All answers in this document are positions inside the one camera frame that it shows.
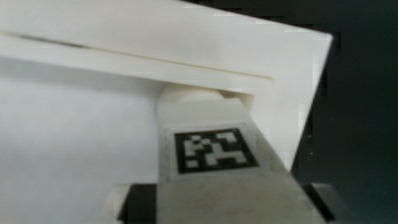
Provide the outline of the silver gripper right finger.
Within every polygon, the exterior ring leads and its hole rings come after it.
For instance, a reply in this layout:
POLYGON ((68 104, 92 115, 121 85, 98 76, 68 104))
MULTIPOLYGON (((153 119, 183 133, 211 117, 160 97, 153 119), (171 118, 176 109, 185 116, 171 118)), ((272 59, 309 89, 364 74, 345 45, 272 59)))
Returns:
POLYGON ((320 211, 327 224, 354 224, 355 215, 331 184, 307 183, 304 192, 320 211))

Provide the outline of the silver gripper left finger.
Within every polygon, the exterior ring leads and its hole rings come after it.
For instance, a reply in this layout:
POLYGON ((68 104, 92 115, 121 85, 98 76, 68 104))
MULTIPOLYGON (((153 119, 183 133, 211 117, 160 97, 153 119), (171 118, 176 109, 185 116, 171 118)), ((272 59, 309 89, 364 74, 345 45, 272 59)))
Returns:
POLYGON ((114 187, 103 208, 103 224, 156 224, 156 184, 114 187))

